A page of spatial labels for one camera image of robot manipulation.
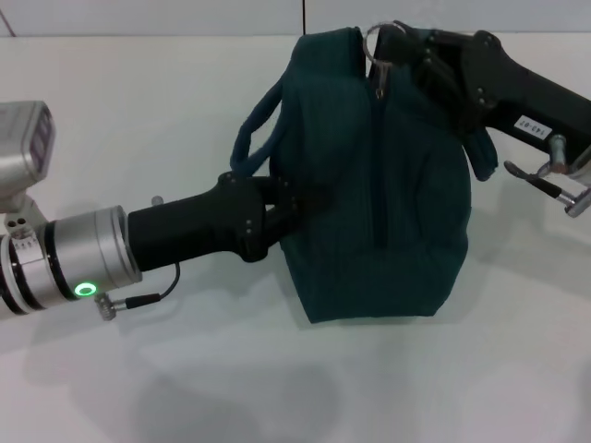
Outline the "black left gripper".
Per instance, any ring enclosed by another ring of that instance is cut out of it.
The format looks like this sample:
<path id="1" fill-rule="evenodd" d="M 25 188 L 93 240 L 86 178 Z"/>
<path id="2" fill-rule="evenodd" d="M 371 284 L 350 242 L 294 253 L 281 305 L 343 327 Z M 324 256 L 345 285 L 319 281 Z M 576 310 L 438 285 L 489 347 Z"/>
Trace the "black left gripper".
<path id="1" fill-rule="evenodd" d="M 218 252 L 252 263 L 268 254 L 265 219 L 299 220 L 331 203 L 325 186 L 224 173 L 203 194 L 129 213 L 129 247 L 142 272 Z"/>

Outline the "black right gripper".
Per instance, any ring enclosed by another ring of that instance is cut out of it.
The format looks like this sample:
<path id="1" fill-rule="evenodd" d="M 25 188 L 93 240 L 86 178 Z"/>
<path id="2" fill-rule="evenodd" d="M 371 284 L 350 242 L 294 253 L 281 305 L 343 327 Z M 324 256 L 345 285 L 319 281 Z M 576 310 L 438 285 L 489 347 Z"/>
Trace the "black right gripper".
<path id="1" fill-rule="evenodd" d="M 520 66 L 487 31 L 383 27 L 376 59 L 413 65 L 419 89 L 462 133 L 492 127 L 546 153 L 561 135 L 569 164 L 590 147 L 590 101 Z"/>

